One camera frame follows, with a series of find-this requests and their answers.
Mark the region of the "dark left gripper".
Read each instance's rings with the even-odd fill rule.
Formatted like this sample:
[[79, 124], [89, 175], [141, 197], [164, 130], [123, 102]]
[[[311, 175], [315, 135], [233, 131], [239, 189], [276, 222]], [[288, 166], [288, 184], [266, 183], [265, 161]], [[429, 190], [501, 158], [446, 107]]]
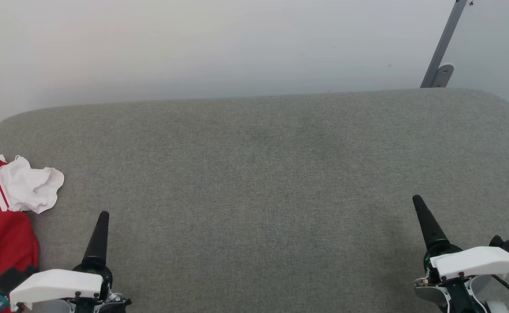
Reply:
[[73, 298], [74, 313], [125, 313], [132, 300], [121, 293], [113, 293], [113, 275], [106, 266], [109, 236], [109, 212], [102, 211], [98, 217], [89, 244], [80, 265], [74, 271], [102, 276], [100, 292], [83, 297], [76, 292]]

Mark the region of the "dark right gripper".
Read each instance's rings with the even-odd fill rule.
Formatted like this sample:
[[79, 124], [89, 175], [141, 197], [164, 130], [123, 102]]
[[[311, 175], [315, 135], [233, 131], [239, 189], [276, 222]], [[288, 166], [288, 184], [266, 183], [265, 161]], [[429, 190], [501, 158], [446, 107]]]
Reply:
[[449, 242], [420, 195], [413, 196], [413, 205], [427, 249], [423, 259], [426, 275], [423, 278], [423, 299], [435, 304], [442, 313], [488, 313], [488, 305], [480, 302], [472, 290], [476, 275], [460, 271], [454, 278], [448, 279], [433, 266], [433, 257], [446, 257], [463, 250]]

